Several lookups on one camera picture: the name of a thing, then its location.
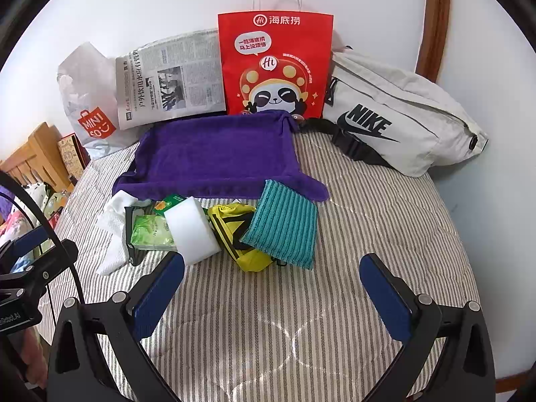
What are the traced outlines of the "yellow mesh pouch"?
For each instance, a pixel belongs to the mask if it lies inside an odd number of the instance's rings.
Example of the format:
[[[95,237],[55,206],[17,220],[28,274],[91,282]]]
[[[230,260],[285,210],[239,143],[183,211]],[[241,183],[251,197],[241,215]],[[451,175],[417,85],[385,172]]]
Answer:
[[[217,238],[244,272],[260,272],[273,263],[271,256],[242,242],[254,213],[254,206],[237,202],[217,204],[208,209],[208,219]]]

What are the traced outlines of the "wooden headboard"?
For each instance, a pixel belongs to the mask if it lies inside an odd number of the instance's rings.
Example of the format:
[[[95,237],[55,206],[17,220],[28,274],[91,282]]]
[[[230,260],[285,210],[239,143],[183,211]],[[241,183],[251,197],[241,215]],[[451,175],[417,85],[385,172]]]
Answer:
[[[47,123],[38,125],[27,142],[22,144],[5,161],[1,170],[23,186],[34,183],[47,183],[56,192],[74,189],[69,180],[57,143],[59,131]]]

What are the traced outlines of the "white foam sponge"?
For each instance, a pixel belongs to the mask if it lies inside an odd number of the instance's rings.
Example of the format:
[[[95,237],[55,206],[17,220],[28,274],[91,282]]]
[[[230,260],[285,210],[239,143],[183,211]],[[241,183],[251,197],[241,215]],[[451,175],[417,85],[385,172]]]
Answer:
[[[221,251],[207,216],[194,197],[167,210],[164,217],[186,266],[197,264]]]

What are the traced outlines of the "teal ribbed cloth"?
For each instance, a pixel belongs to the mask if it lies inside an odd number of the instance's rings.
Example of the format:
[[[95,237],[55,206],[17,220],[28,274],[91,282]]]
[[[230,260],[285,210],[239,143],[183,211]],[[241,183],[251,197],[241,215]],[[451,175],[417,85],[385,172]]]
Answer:
[[[311,270],[317,233],[316,205],[274,180],[266,180],[241,242],[270,257]]]

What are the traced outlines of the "light green tissue pack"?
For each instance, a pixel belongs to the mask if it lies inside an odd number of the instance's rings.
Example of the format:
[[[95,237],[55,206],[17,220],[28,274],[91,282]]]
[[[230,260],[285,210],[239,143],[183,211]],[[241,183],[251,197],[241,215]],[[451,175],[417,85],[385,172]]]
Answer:
[[[155,214],[137,216],[130,243],[140,251],[175,251],[175,241],[165,217]]]

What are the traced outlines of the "folded newspaper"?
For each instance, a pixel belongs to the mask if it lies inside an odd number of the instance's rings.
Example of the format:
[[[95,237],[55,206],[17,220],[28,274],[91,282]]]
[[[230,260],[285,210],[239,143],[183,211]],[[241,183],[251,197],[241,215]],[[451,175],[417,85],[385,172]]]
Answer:
[[[123,130],[226,110],[218,31],[184,33],[115,59]]]

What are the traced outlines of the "red panda paper bag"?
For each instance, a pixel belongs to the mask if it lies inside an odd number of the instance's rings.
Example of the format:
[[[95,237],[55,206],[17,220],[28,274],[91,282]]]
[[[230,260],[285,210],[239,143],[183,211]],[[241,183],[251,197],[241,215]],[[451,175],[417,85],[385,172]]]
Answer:
[[[334,16],[296,10],[218,15],[222,79],[229,114],[286,111],[320,118],[332,55]]]

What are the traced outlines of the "white paper towel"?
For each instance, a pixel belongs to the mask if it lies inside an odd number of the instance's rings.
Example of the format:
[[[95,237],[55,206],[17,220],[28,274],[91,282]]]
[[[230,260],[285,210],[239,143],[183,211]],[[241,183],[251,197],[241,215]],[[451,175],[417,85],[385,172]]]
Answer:
[[[98,266],[96,273],[100,276],[109,276],[128,263],[128,250],[126,247],[125,225],[127,207],[144,208],[151,201],[138,200],[129,193],[121,190],[116,192],[106,202],[103,212],[99,215],[96,227],[112,234],[104,259]]]

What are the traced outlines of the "wooden door frame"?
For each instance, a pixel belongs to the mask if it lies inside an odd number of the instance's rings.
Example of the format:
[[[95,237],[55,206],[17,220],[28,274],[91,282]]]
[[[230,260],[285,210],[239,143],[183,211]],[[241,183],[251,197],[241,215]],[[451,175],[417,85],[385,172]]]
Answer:
[[[422,39],[415,72],[435,83],[441,70],[451,0],[425,0]]]

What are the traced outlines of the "white Nike waist bag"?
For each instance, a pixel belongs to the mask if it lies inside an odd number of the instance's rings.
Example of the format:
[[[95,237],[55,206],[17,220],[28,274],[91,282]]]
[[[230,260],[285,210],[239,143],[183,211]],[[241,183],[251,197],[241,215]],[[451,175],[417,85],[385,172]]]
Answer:
[[[323,114],[304,128],[328,134],[355,161],[409,177],[467,161],[489,141],[440,86],[350,48],[333,53]]]

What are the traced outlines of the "dark green packet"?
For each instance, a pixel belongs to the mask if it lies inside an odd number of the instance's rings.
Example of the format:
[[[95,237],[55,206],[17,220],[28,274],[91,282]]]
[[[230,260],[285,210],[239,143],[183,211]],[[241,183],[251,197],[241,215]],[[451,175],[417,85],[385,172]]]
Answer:
[[[172,209],[173,207],[185,200],[186,198],[184,196],[178,194],[168,195],[161,201],[156,201],[156,203],[153,205],[153,214],[158,216],[164,216],[164,213],[166,211]]]

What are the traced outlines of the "patterned gift box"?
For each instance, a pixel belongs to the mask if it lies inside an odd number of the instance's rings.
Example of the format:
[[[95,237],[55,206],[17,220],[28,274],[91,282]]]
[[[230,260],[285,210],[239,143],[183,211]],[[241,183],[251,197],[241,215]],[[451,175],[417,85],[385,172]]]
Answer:
[[[77,184],[90,162],[87,150],[83,148],[75,133],[60,139],[57,147],[70,182]]]

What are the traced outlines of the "striped quilt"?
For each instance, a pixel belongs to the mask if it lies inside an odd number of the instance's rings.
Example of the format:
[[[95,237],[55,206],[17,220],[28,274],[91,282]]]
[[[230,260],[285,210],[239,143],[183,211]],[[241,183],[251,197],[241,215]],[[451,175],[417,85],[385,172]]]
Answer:
[[[239,269],[226,253],[185,271],[142,347],[183,401],[360,401],[400,349],[359,277],[375,253],[413,291],[461,307],[479,297],[469,259],[431,178],[345,157],[299,133],[318,206],[314,267]]]

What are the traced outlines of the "white Miniso plastic bag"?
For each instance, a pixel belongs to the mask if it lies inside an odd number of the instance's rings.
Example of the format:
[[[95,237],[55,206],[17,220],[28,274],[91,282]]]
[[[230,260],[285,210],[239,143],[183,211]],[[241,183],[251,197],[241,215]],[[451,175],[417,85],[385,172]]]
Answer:
[[[84,43],[57,70],[65,115],[91,159],[139,141],[142,130],[122,130],[116,99],[115,61]]]

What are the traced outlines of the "purple towel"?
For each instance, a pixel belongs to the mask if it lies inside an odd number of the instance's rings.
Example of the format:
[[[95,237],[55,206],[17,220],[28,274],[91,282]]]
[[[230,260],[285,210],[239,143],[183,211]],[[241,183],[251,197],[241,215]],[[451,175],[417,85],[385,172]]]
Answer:
[[[113,191],[154,201],[172,194],[257,200],[273,180],[311,201],[326,201],[326,186],[301,170],[292,140],[298,131],[285,111],[159,124],[142,137]]]

